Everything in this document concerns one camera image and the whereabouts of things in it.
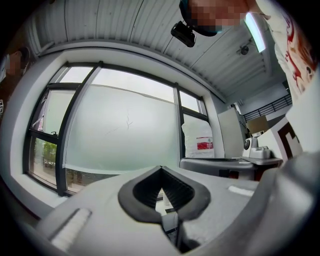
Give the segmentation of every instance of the fluorescent light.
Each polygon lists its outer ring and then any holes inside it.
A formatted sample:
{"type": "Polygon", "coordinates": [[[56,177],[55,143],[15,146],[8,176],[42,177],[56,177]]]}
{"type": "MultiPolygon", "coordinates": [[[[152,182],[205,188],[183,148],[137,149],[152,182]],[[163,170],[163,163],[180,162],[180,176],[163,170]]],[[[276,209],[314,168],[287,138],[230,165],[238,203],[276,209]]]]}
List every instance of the fluorescent light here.
{"type": "Polygon", "coordinates": [[[245,16],[245,23],[249,28],[250,33],[255,41],[255,45],[258,49],[258,52],[261,53],[264,49],[266,49],[266,45],[261,36],[258,25],[250,12],[248,12],[245,16]]]}

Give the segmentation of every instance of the black window frame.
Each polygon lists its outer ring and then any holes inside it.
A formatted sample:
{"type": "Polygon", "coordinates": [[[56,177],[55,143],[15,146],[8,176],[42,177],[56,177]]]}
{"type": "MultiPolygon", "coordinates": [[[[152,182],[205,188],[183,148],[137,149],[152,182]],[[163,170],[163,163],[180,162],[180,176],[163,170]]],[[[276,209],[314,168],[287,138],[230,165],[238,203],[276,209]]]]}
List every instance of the black window frame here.
{"type": "Polygon", "coordinates": [[[92,81],[94,80],[94,78],[96,77],[96,75],[99,73],[101,69],[117,70],[121,72],[138,75],[173,88],[173,99],[174,99],[173,103],[175,105],[175,113],[176,113],[176,120],[177,120],[180,160],[186,156],[185,135],[182,130],[182,125],[184,124],[184,114],[192,116],[194,118],[204,120],[209,123],[209,119],[206,112],[206,106],[203,98],[181,87],[178,83],[170,82],[156,75],[152,75],[134,68],[124,67],[124,66],[114,65],[114,64],[107,64],[107,63],[103,63],[102,61],[98,63],[67,62],[54,74],[54,76],[51,78],[48,85],[44,88],[43,92],[41,93],[38,101],[34,106],[32,115],[29,120],[28,128],[25,134],[25,140],[23,145],[23,159],[22,159],[23,173],[27,174],[28,176],[30,176],[31,178],[33,178],[43,186],[56,191],[59,196],[72,196],[75,194],[74,192],[69,191],[67,186],[66,168],[64,167],[64,154],[66,153],[65,147],[66,147],[66,141],[67,141],[66,139],[69,136],[71,124],[75,116],[75,113],[77,112],[78,105],[82,97],[86,93],[86,89],[89,87],[89,85],[92,83],[92,81]],[[60,82],[63,76],[72,67],[92,67],[92,70],[88,73],[88,75],[85,77],[85,79],[81,83],[60,82]],[[75,91],[65,111],[58,135],[48,134],[48,133],[37,131],[31,128],[32,120],[34,119],[34,116],[36,115],[37,111],[39,111],[41,100],[43,99],[45,94],[48,93],[48,91],[52,91],[52,90],[75,91]],[[184,92],[197,100],[199,112],[182,106],[180,92],[184,92]],[[34,177],[34,175],[30,174],[29,172],[30,158],[31,158],[32,151],[34,150],[34,145],[32,145],[32,138],[38,138],[43,141],[50,142],[57,145],[56,156],[55,156],[56,186],[49,184],[49,182],[40,180],[34,177]]]}

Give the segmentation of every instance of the black railing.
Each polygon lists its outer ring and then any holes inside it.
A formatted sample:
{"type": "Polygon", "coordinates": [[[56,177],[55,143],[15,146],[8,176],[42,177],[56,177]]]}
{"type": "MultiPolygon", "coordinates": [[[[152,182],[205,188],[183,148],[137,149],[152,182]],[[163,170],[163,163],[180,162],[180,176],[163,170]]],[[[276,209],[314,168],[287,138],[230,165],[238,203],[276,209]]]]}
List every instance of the black railing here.
{"type": "Polygon", "coordinates": [[[246,113],[244,115],[244,119],[247,122],[250,119],[266,116],[280,109],[283,109],[287,106],[290,106],[291,104],[292,104],[292,98],[291,98],[291,95],[288,94],[282,98],[275,100],[274,102],[269,103],[268,105],[258,108],[257,110],[246,113]]]}

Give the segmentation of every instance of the corrugated metal ceiling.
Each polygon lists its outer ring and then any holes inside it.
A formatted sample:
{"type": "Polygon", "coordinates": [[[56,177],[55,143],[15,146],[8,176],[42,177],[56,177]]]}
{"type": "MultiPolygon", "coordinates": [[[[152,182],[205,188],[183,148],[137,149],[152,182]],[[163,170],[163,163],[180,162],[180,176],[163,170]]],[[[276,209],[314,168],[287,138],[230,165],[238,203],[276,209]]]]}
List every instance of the corrugated metal ceiling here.
{"type": "MultiPolygon", "coordinates": [[[[31,17],[27,31],[36,54],[49,43],[56,46],[83,39],[151,48],[192,69],[227,101],[244,99],[255,88],[261,91],[273,79],[271,67],[278,72],[278,63],[270,63],[268,49],[262,55],[251,43],[247,55],[237,53],[251,38],[244,22],[214,37],[195,32],[195,46],[188,48],[170,33],[180,20],[179,0],[56,0],[31,17]],[[250,93],[243,93],[249,88],[250,93]]],[[[263,34],[270,37],[269,31],[263,34]]],[[[274,50],[272,40],[268,47],[274,50]]]]}

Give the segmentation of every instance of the black rubber grip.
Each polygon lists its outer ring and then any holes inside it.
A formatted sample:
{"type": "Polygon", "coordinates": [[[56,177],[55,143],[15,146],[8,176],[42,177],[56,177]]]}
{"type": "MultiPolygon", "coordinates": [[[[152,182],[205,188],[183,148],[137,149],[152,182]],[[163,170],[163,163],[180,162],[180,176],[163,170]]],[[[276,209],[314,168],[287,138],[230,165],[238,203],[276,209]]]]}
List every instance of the black rubber grip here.
{"type": "Polygon", "coordinates": [[[210,192],[202,184],[166,166],[157,166],[124,184],[118,201],[136,221],[161,224],[161,215],[155,210],[161,188],[181,221],[198,218],[211,200],[210,192]]]}

